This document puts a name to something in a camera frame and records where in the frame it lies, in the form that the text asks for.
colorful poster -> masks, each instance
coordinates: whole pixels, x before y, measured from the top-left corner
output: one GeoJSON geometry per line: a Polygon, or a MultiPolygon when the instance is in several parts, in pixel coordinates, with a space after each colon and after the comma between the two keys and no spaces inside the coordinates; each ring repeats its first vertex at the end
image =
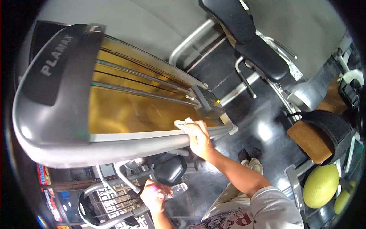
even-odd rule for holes
{"type": "Polygon", "coordinates": [[[51,184],[47,167],[37,164],[37,174],[38,174],[38,180],[40,181],[41,185],[51,184]]]}
{"type": "Polygon", "coordinates": [[[57,210],[56,204],[55,204],[55,200],[54,200],[54,193],[52,188],[47,188],[47,190],[44,190],[46,199],[47,199],[47,204],[49,209],[51,210],[53,216],[55,217],[55,220],[57,222],[62,222],[62,218],[60,216],[59,211],[57,210]]]}

wrist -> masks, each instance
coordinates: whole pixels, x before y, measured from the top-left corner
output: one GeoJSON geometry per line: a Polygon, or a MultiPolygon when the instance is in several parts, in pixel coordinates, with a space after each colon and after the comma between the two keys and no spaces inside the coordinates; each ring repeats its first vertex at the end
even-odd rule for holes
{"type": "Polygon", "coordinates": [[[150,213],[153,218],[157,218],[161,215],[164,215],[164,209],[162,211],[150,211],[150,213]]]}
{"type": "Polygon", "coordinates": [[[212,163],[212,161],[215,159],[216,157],[216,153],[218,151],[216,149],[214,149],[213,147],[209,148],[206,150],[206,153],[205,153],[205,160],[212,163]]]}

plastic bottle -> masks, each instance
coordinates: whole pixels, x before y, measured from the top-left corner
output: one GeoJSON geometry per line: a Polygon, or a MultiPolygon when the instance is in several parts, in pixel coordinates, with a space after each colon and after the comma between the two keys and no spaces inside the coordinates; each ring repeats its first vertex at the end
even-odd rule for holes
{"type": "Polygon", "coordinates": [[[174,198],[174,197],[176,197],[177,195],[179,195],[179,194],[181,194],[181,193],[185,192],[185,191],[188,189],[188,186],[187,186],[187,184],[186,184],[186,183],[184,183],[184,182],[183,182],[183,183],[180,183],[180,184],[177,184],[177,185],[171,186],[170,188],[171,188],[171,190],[173,191],[173,193],[172,193],[172,197],[169,197],[169,196],[165,195],[166,200],[169,200],[169,199],[171,199],[171,198],[174,198]]]}

yellow ball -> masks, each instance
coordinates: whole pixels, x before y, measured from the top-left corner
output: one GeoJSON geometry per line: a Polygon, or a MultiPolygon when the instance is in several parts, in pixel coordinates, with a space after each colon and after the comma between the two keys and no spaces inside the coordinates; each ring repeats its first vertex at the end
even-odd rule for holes
{"type": "Polygon", "coordinates": [[[337,191],[339,174],[335,165],[316,167],[306,179],[303,196],[308,207],[320,208],[328,203],[337,191]]]}

white cloth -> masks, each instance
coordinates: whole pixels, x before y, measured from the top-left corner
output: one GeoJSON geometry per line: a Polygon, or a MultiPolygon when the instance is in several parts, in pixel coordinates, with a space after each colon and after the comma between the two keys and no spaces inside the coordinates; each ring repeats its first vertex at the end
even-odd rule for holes
{"type": "Polygon", "coordinates": [[[208,218],[187,229],[302,229],[295,204],[275,187],[265,187],[251,200],[233,200],[210,210],[208,218]]]}

